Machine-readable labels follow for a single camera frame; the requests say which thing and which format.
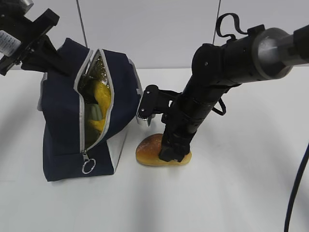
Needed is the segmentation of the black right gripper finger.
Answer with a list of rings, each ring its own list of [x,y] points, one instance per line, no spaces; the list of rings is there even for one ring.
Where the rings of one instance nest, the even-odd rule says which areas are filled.
[[[171,141],[169,138],[162,138],[161,149],[158,157],[166,162],[175,160],[181,162],[190,153],[192,138],[184,138]]]

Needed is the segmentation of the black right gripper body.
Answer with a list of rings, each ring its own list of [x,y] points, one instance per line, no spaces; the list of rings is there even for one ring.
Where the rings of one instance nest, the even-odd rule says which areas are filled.
[[[212,110],[212,100],[207,96],[182,92],[172,104],[171,111],[163,117],[166,124],[164,145],[189,145],[198,127]]]

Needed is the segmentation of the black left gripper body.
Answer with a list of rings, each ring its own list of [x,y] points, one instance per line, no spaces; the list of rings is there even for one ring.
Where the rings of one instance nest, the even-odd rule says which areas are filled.
[[[36,20],[27,19],[21,10],[0,10],[0,73],[6,75],[14,66],[22,64],[23,70],[46,72],[39,66],[38,42],[57,25],[59,16],[47,9]]]

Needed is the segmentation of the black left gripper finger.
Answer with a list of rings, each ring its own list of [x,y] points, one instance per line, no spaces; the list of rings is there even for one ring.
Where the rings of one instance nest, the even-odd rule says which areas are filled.
[[[48,36],[43,36],[38,42],[39,66],[47,70],[56,70],[66,76],[72,74],[70,64],[58,53]]]

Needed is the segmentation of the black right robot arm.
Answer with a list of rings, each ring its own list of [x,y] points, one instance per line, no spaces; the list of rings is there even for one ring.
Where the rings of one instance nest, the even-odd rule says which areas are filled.
[[[309,61],[309,28],[288,34],[262,25],[225,45],[203,44],[194,54],[192,76],[167,116],[159,158],[182,161],[206,116],[231,88],[276,80]]]

